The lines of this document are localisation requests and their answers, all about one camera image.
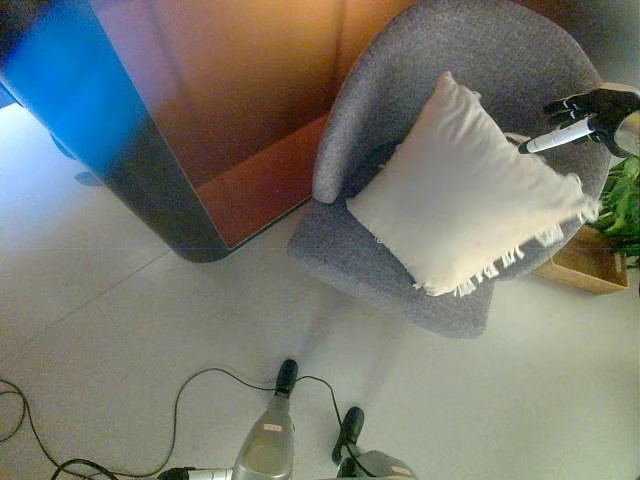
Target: metal part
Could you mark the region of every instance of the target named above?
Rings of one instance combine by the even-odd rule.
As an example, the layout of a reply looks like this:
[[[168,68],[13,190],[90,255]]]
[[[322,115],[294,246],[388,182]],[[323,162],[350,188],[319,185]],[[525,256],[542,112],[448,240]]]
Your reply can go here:
[[[289,395],[298,366],[286,360],[280,367],[276,394],[247,435],[231,480],[288,480],[293,471],[294,426],[289,416]]]

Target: potted plant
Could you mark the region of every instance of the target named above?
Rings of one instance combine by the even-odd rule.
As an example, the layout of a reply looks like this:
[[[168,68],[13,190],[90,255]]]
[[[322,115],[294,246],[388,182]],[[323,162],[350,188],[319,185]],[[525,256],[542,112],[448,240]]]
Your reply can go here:
[[[594,293],[627,288],[627,268],[640,268],[640,158],[609,171],[599,218],[542,265],[538,274]]]
[[[600,217],[592,226],[615,241],[627,267],[640,268],[640,158],[627,157],[609,171],[600,201]]]

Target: white floor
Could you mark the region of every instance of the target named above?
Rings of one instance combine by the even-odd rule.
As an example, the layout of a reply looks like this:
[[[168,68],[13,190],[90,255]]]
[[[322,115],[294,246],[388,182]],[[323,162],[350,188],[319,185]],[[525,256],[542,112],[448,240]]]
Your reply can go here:
[[[304,209],[231,257],[188,263],[105,188],[79,185],[20,107],[0,110],[0,376],[30,397],[59,460],[149,470],[179,384],[228,366],[270,382],[295,357],[361,443],[423,479],[632,479],[640,474],[640,301],[529,277],[496,288],[486,333],[438,337],[298,272],[284,247]],[[211,374],[185,392],[172,466],[230,466],[268,395]],[[0,436],[19,404],[0,397]],[[298,479],[335,475],[327,392],[292,397]],[[0,445],[0,478],[48,479],[28,428]]]

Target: robot finger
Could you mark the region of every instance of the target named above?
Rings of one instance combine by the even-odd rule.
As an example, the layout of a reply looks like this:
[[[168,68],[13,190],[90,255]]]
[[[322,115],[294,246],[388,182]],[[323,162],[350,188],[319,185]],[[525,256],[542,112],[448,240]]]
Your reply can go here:
[[[581,111],[576,112],[574,110],[569,110],[565,112],[556,113],[549,117],[549,123],[551,125],[561,125],[564,128],[566,125],[570,125],[578,120],[582,120],[587,116],[587,112]]]
[[[572,95],[571,97],[556,100],[543,107],[544,113],[552,115],[563,111],[591,112],[593,104],[593,92]]]

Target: chair seat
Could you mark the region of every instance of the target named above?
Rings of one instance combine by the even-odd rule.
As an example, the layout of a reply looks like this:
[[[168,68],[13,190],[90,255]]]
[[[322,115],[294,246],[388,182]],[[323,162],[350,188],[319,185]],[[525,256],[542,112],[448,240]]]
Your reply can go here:
[[[294,233],[289,255],[323,282],[450,338],[474,338],[485,328],[493,281],[462,298],[430,297],[391,252],[349,213],[343,199],[311,201],[311,212]]]

